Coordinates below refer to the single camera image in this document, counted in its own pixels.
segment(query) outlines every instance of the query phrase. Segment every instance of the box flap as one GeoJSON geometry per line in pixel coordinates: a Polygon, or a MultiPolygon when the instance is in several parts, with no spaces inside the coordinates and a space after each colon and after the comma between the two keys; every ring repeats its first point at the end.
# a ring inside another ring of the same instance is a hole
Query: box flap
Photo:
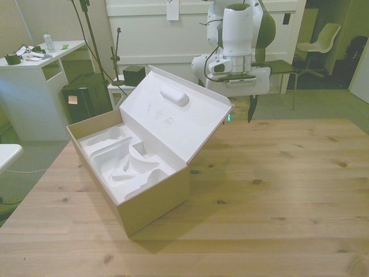
{"type": "Polygon", "coordinates": [[[125,115],[189,163],[225,120],[228,98],[150,66],[151,72],[121,104],[125,115]]]}

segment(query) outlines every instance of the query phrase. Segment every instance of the black object on desk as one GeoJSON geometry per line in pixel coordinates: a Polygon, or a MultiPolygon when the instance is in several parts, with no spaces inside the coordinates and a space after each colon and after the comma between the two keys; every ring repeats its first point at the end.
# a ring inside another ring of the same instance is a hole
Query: black object on desk
{"type": "Polygon", "coordinates": [[[98,73],[79,75],[63,87],[62,94],[72,123],[112,110],[101,75],[98,73]]]}
{"type": "Polygon", "coordinates": [[[21,59],[17,54],[5,55],[5,59],[8,65],[19,65],[21,63],[21,59]]]}
{"type": "Polygon", "coordinates": [[[130,65],[123,69],[123,75],[125,77],[125,85],[136,87],[146,77],[145,67],[130,65]]]}

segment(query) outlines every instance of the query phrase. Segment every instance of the white chair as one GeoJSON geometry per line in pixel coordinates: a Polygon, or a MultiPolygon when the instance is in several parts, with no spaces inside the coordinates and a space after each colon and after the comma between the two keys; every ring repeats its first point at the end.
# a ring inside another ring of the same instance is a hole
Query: white chair
{"type": "Polygon", "coordinates": [[[18,144],[0,144],[0,175],[23,153],[18,144]]]}
{"type": "MultiPolygon", "coordinates": [[[[324,26],[323,30],[320,32],[318,36],[318,40],[314,43],[298,43],[296,48],[301,52],[320,52],[320,53],[328,53],[332,47],[334,39],[336,38],[338,32],[340,31],[341,26],[334,23],[327,23],[324,26]]],[[[311,56],[309,56],[307,61],[307,67],[305,69],[298,69],[301,71],[299,76],[310,73],[317,77],[323,78],[323,74],[319,74],[317,72],[323,72],[324,69],[310,69],[311,56]]]]}

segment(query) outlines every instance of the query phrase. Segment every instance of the microphone stand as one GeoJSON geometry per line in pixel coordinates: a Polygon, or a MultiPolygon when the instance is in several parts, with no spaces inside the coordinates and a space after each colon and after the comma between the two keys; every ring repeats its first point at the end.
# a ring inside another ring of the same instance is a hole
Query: microphone stand
{"type": "Polygon", "coordinates": [[[118,56],[118,54],[117,54],[117,53],[118,53],[119,33],[121,32],[121,29],[120,29],[120,28],[118,28],[118,29],[116,30],[116,32],[117,32],[117,35],[116,35],[116,47],[115,47],[115,54],[114,54],[113,46],[111,46],[111,47],[110,47],[110,49],[111,49],[112,57],[111,57],[110,59],[113,61],[113,66],[114,66],[115,75],[116,75],[116,81],[114,81],[114,82],[112,83],[112,85],[119,87],[119,86],[121,86],[121,85],[124,85],[124,84],[125,84],[125,82],[124,82],[123,80],[120,80],[120,79],[119,79],[119,76],[118,76],[118,67],[117,67],[117,65],[116,65],[116,63],[117,63],[118,61],[120,61],[120,60],[121,60],[120,56],[118,56]]]}
{"type": "MultiPolygon", "coordinates": [[[[108,99],[109,99],[109,98],[110,98],[110,96],[109,96],[109,91],[108,91],[108,81],[105,79],[105,75],[104,75],[104,72],[103,72],[103,66],[101,65],[101,60],[100,60],[100,57],[99,57],[99,52],[97,51],[97,46],[96,46],[96,42],[95,42],[95,37],[93,36],[93,32],[92,32],[92,27],[91,27],[90,19],[89,19],[89,17],[88,17],[88,9],[87,9],[87,6],[89,6],[89,5],[90,5],[90,1],[89,1],[89,0],[80,0],[80,4],[81,4],[82,11],[84,12],[85,17],[86,17],[86,22],[87,22],[88,30],[89,30],[90,35],[91,35],[91,40],[92,40],[93,48],[94,48],[94,50],[95,50],[97,63],[98,63],[98,65],[99,65],[99,69],[100,69],[101,77],[102,77],[102,79],[103,79],[103,84],[104,84],[104,88],[105,88],[105,93],[106,93],[106,96],[107,96],[107,97],[108,97],[108,99]]],[[[110,109],[112,110],[112,109],[113,109],[113,106],[112,106],[111,102],[110,102],[110,101],[108,101],[108,104],[109,104],[109,106],[110,106],[110,109]]]]}

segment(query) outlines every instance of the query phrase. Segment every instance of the wooden tabletop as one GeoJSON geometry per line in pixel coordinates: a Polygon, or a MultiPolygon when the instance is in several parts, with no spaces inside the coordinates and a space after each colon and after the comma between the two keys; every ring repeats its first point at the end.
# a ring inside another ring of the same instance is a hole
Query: wooden tabletop
{"type": "Polygon", "coordinates": [[[0,276],[369,276],[350,121],[226,122],[190,169],[190,199],[128,239],[68,144],[1,227],[0,276]]]}

